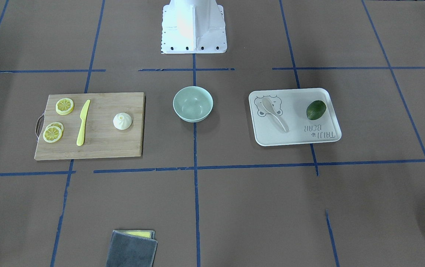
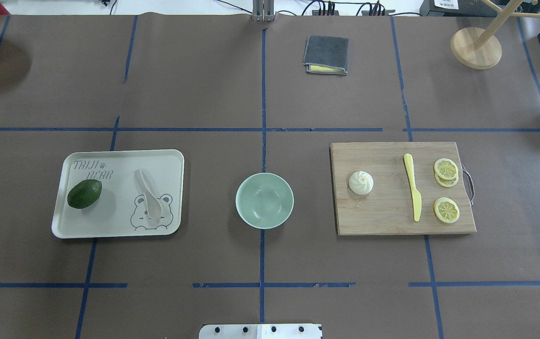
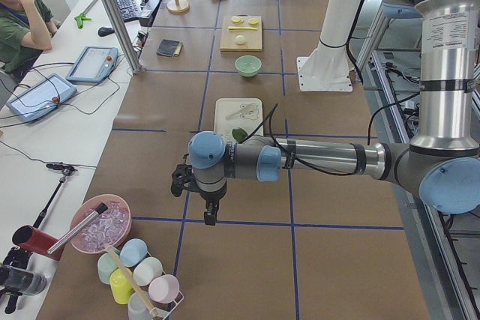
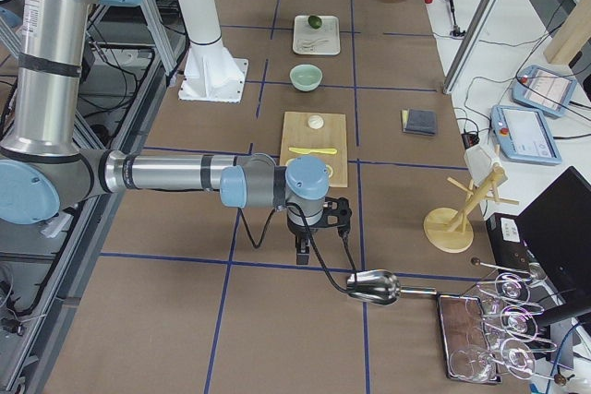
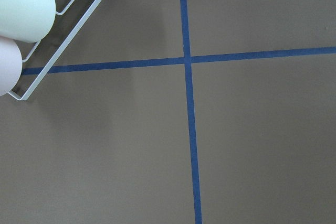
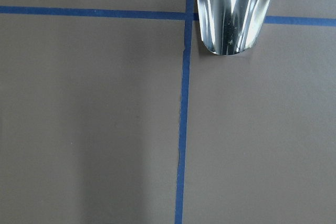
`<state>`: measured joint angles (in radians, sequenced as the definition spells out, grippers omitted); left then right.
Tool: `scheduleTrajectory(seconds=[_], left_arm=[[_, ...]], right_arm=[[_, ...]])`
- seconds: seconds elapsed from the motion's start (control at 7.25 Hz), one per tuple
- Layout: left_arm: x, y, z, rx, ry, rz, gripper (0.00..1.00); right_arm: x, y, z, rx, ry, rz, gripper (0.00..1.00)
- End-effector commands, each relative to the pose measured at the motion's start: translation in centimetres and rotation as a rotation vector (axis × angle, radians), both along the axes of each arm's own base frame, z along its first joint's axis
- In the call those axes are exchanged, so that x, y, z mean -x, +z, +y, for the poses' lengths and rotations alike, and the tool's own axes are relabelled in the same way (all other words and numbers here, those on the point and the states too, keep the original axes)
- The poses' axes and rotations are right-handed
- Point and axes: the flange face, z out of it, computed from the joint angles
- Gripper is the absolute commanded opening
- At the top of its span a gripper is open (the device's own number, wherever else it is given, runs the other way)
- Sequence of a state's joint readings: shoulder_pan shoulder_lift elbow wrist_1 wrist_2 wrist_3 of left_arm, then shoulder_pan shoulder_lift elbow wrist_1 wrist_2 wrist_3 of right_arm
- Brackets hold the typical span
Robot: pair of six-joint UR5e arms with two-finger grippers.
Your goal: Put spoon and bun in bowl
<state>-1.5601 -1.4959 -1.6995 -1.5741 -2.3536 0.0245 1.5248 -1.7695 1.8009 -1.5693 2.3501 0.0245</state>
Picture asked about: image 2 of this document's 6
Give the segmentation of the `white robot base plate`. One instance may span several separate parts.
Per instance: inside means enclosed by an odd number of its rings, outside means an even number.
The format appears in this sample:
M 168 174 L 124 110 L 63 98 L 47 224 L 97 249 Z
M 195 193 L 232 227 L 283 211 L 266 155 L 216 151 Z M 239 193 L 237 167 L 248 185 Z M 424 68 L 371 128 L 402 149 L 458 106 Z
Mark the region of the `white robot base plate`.
M 322 339 L 322 325 L 313 323 L 207 324 L 199 339 Z

